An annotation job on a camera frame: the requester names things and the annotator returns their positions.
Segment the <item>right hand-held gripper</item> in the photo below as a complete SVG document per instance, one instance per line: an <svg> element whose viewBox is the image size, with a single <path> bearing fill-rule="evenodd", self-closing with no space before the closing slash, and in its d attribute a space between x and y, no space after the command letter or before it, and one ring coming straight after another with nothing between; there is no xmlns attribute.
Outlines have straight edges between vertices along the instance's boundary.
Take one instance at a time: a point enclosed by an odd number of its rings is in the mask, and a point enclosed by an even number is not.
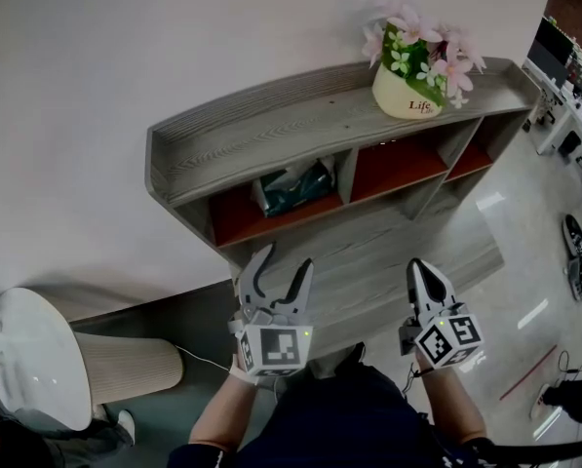
<svg viewBox="0 0 582 468"><path fill-rule="evenodd" d="M436 266L413 258L407 290L416 316L399 327L402 355L418 350L432 369L441 369L464 363L484 345L477 318L464 303L455 303L451 281Z"/></svg>

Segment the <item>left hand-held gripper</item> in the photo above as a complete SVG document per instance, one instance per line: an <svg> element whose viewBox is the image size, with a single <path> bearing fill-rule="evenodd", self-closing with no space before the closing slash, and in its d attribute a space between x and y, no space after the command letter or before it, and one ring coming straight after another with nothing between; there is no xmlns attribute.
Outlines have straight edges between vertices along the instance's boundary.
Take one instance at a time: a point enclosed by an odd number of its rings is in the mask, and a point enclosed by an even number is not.
<svg viewBox="0 0 582 468"><path fill-rule="evenodd" d="M264 307L267 296L259 278L275 252L270 243L255 253L240 274L242 306ZM314 263L306 259L296 271L285 297L270 302L267 309L244 308L228 321L237 341L237 367L244 377L286 377L303 370L308 362L313 327L289 316L304 312L314 275Z"/></svg>

